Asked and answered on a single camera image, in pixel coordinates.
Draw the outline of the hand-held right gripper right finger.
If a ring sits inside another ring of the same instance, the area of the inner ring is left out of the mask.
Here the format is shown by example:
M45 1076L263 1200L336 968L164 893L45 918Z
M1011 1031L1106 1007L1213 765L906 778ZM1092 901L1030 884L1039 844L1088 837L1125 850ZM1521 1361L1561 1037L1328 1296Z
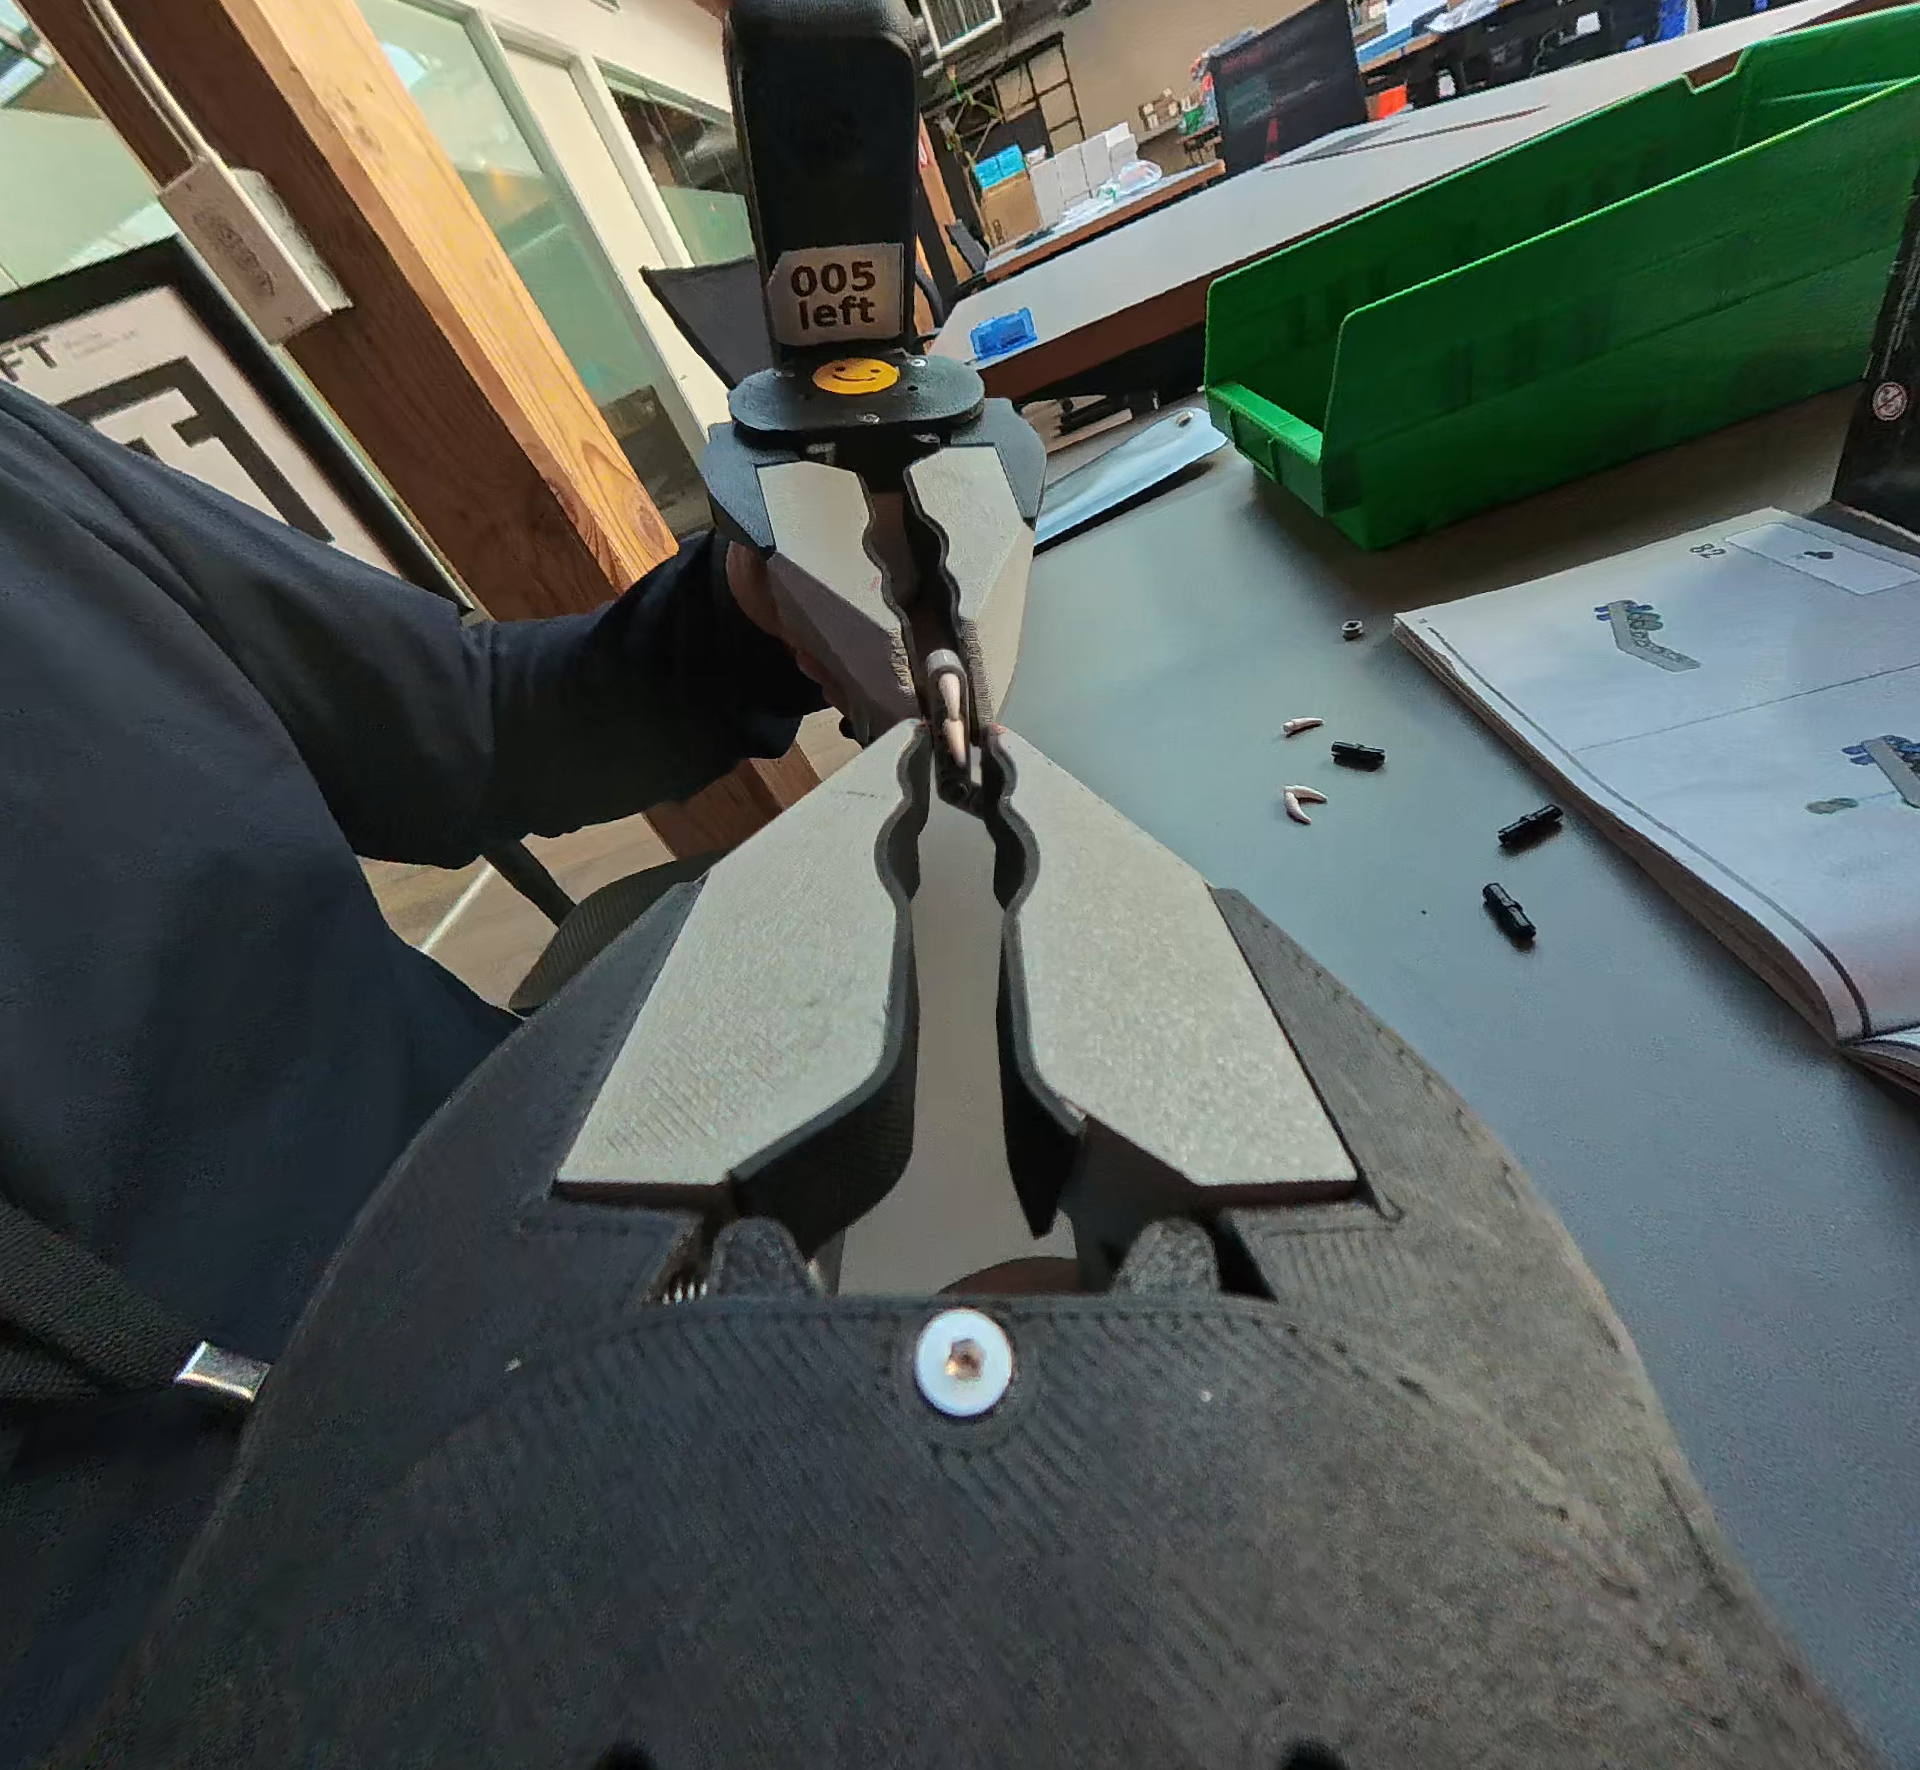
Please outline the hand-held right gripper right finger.
M1222 898L1021 735L982 746L1006 1162L1115 1276L1164 1218L1331 1207L1360 1171Z

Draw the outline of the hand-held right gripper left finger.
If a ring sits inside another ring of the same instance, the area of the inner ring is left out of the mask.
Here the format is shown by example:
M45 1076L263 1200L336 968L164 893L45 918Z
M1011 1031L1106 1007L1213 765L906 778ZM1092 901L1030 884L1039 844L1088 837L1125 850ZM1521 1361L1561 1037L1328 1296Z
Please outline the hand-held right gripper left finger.
M701 880L557 1167L580 1200L779 1222L805 1257L912 1151L922 726L891 727Z

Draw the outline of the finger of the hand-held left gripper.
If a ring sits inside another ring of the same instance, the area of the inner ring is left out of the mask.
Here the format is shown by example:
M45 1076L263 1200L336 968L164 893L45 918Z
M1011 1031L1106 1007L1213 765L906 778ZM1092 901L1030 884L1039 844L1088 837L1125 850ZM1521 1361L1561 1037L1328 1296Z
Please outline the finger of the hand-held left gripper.
M853 471L757 468L771 530L768 581L798 649L830 674L854 744L922 716L891 571L869 539L873 507Z
M946 447L902 473L912 517L931 539L931 587L967 667L973 721L1001 721L1016 677L1031 574L1031 524L993 447Z

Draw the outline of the person's left forearm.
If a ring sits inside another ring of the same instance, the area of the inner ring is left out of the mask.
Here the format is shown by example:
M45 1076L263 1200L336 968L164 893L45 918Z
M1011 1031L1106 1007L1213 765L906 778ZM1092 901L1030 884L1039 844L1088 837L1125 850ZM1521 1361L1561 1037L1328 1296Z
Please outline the person's left forearm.
M701 530L585 616L467 630L491 741L447 856L630 817L676 856L726 851L805 797L798 727L828 700L736 606L726 545Z

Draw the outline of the lego instruction booklet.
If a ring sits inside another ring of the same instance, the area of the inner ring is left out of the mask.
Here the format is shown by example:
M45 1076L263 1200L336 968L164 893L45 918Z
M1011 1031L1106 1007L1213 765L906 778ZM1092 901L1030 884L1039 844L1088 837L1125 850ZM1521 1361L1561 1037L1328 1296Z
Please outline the lego instruction booklet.
M1917 542L1752 511L1395 640L1841 1055L1917 1086Z

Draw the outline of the black lego set box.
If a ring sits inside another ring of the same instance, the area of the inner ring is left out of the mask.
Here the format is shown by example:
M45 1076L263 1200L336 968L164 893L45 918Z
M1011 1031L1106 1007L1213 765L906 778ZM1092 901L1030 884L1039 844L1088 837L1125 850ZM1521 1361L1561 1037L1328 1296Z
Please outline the black lego set box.
M1917 548L1917 209L1908 213L1829 502Z

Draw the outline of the person's left hand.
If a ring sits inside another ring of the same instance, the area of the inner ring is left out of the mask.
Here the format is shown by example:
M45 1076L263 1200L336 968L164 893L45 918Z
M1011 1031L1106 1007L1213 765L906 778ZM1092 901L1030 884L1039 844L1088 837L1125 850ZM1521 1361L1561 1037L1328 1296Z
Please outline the person's left hand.
M790 630L776 606L768 563L757 555L752 545L730 542L726 545L726 581L743 616L757 630L774 638L791 654L802 674L812 679L814 688L819 688L828 706L836 713L840 732L859 746L865 737L854 727L853 700L843 682L843 670L805 648L802 640Z

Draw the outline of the clear plastic bag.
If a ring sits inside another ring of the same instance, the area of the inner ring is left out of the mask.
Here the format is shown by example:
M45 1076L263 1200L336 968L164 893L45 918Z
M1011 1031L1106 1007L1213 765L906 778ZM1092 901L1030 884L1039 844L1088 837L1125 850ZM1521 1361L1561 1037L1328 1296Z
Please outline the clear plastic bag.
M1137 502L1153 501L1226 447L1206 413L1168 413L1101 458L1069 468L1041 493L1035 552L1079 536Z

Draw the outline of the black office chair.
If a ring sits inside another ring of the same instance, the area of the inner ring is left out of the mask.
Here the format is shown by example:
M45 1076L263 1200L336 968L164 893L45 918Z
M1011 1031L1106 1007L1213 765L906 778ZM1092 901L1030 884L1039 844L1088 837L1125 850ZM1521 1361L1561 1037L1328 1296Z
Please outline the black office chair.
M639 277L726 386L774 365L758 263L752 255L701 268L643 268Z

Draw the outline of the stack of white boxes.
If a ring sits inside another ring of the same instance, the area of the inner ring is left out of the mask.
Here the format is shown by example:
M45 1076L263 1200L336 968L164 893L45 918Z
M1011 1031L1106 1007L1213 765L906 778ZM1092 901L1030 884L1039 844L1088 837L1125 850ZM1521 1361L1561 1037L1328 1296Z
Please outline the stack of white boxes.
M1045 225L1056 225L1079 204L1118 200L1140 185L1136 134L1118 123L1075 147L1030 155L1027 179Z

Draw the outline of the wooden pillar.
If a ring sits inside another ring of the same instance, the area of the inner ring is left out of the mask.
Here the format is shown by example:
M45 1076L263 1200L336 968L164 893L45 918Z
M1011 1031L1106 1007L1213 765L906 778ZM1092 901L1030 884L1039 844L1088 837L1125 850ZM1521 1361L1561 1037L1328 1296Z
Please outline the wooden pillar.
M260 171L348 305L290 353L470 593L585 612L676 552L354 0L21 0L156 188Z

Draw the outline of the black computer monitor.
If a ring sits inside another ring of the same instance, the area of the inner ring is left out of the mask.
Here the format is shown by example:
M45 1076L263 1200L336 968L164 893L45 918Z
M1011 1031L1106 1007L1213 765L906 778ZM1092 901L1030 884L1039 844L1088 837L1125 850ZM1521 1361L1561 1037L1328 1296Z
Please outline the black computer monitor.
M1316 0L1259 32L1213 46L1210 76L1226 177L1369 119L1349 0Z

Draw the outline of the grey wood-edged table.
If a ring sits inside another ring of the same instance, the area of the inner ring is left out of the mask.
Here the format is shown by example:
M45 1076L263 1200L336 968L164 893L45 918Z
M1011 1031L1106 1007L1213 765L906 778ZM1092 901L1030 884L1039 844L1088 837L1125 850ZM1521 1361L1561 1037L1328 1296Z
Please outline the grey wood-edged table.
M992 397L1156 392L1172 401L1199 386L1210 289L1234 268L1665 81L1714 81L1776 32L1909 2L1804 0L1345 128L958 300L931 352L976 366L973 332L1008 319L1031 335L983 366Z

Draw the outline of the green plastic bin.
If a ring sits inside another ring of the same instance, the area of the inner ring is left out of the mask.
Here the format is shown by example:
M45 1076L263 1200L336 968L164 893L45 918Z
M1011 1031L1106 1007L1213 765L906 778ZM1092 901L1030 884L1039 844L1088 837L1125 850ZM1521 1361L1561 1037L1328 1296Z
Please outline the green plastic bin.
M1779 32L1210 291L1211 421L1360 548L1858 382L1917 7Z

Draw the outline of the framed black white poster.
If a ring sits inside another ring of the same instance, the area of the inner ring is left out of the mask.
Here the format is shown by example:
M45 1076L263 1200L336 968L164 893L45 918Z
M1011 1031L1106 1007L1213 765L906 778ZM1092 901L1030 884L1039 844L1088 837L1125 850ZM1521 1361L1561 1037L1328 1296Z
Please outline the framed black white poster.
M3 296L5 382L231 499L473 610L293 366L177 241Z

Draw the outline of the white wall box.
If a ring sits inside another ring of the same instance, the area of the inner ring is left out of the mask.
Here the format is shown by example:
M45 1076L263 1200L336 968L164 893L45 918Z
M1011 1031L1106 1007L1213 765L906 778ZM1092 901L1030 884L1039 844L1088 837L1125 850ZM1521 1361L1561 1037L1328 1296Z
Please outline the white wall box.
M158 204L263 342L285 347L352 308L338 276L257 171L200 155L158 188Z

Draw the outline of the black hoodie drawstring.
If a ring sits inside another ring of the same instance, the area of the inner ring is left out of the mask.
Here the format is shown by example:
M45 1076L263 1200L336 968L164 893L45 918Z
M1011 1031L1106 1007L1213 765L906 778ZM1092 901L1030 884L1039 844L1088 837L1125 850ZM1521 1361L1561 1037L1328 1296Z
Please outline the black hoodie drawstring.
M3 1203L3 1402L188 1394L248 1409L271 1365L204 1341L69 1233Z

